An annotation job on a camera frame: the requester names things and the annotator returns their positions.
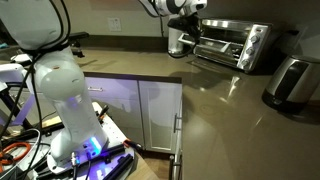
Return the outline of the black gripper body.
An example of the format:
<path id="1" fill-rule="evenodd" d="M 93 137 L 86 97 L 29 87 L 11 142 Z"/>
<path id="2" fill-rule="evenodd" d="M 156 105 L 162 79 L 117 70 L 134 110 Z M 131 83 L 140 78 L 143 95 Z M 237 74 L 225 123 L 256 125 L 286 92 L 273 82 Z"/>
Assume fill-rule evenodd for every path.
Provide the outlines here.
<path id="1" fill-rule="evenodd" d="M 199 18 L 196 14 L 172 18 L 169 20 L 168 26 L 176 30 L 187 32 L 191 36 L 199 36 L 201 34 Z"/>

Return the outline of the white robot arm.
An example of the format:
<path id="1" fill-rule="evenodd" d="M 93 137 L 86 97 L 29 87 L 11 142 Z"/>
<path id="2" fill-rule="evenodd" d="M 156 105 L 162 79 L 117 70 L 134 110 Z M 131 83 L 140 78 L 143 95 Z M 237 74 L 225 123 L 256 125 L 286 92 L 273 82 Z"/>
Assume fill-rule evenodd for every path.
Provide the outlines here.
<path id="1" fill-rule="evenodd" d="M 53 0 L 0 0 L 0 18 L 21 50 L 32 57 L 28 69 L 17 63 L 5 65 L 1 86 L 19 82 L 31 91 L 39 90 L 64 125 L 51 142 L 49 163 L 62 167 L 73 153 L 100 155 L 108 137 L 94 114 L 84 73 L 72 55 L 67 8 Z"/>

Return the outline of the metal robot base table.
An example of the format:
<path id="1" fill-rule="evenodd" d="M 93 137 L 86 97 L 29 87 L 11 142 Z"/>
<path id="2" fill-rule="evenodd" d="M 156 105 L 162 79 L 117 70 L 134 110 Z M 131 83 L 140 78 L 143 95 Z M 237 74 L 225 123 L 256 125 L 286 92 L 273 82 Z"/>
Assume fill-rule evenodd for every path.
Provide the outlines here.
<path id="1" fill-rule="evenodd" d="M 82 145 L 84 153 L 76 152 L 74 158 L 67 156 L 64 165 L 58 165 L 51 157 L 53 146 L 49 145 L 53 138 L 63 130 L 61 123 L 46 127 L 40 149 L 36 155 L 36 164 L 32 166 L 32 180 L 72 179 L 74 168 L 77 168 L 77 180 L 125 180 L 130 174 L 135 160 L 135 150 L 126 145 L 126 136 L 111 118 L 104 114 L 102 130 L 108 137 L 105 144 L 98 143 L 95 137 Z"/>

